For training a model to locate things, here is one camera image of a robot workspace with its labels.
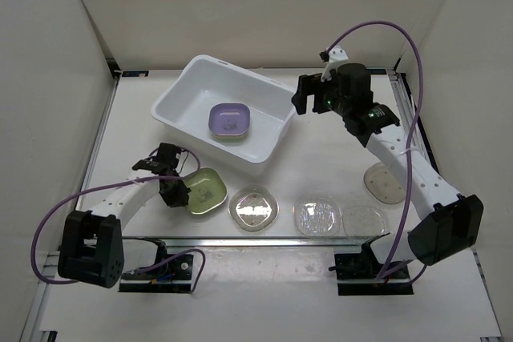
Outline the green panda plate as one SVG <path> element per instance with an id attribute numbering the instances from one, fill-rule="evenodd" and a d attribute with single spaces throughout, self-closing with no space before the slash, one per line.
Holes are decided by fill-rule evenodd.
<path id="1" fill-rule="evenodd" d="M 184 181 L 189 189 L 188 205 L 193 215 L 205 215 L 221 206 L 228 195 L 220 175 L 210 167 L 202 167 L 193 177 Z"/>

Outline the purple panda plate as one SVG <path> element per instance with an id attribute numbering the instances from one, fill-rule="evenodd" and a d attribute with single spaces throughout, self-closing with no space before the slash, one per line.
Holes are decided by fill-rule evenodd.
<path id="1" fill-rule="evenodd" d="M 208 128 L 217 137 L 241 137 L 251 122 L 249 108 L 243 103 L 220 103 L 209 112 Z"/>

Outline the yellow panda plate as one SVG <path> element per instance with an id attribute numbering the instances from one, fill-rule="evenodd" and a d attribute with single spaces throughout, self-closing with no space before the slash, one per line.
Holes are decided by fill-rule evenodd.
<path id="1" fill-rule="evenodd" d="M 232 146 L 244 143 L 248 139 L 248 133 L 243 135 L 212 135 L 212 139 L 218 143 Z"/>

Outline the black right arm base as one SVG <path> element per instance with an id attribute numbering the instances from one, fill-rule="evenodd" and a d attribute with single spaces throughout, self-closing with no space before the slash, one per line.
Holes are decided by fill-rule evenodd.
<path id="1" fill-rule="evenodd" d="M 378 279 L 382 268 L 377 262 L 365 260 L 361 254 L 335 254 L 334 265 L 328 268 L 337 279 L 339 296 L 410 296 L 414 294 L 409 284 L 410 273 L 404 263 L 392 263 L 392 273 Z"/>

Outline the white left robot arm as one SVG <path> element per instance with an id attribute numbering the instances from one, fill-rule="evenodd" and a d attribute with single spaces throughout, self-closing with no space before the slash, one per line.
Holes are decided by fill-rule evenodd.
<path id="1" fill-rule="evenodd" d="M 125 263 L 123 229 L 150 200 L 160 197 L 168 207 L 188 205 L 190 189 L 177 171 L 186 150 L 161 143 L 154 155 L 139 160 L 126 181 L 94 207 L 75 210 L 65 220 L 58 274 L 62 278 L 113 287 Z"/>

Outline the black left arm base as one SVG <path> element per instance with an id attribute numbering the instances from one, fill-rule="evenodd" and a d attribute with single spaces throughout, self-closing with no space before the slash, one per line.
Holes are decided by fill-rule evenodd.
<path id="1" fill-rule="evenodd" d="M 123 240 L 125 271 L 118 292 L 152 294 L 191 294 L 194 254 L 189 252 L 168 261 L 175 252 L 162 239 Z"/>

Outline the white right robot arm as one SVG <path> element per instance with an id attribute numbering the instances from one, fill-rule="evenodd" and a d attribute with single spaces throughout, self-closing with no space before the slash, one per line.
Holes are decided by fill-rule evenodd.
<path id="1" fill-rule="evenodd" d="M 418 260 L 432 266 L 475 244 L 484 206 L 476 195 L 465 196 L 446 182 L 430 163 L 407 145 L 406 133 L 392 110 L 374 101 L 371 73 L 362 64 L 349 63 L 330 72 L 302 75 L 292 104 L 299 115 L 313 97 L 313 112 L 334 112 L 346 130 L 375 155 L 403 188 L 410 191 L 419 224 L 394 243 L 393 235 L 369 242 L 360 268 L 377 278 L 390 262 Z"/>

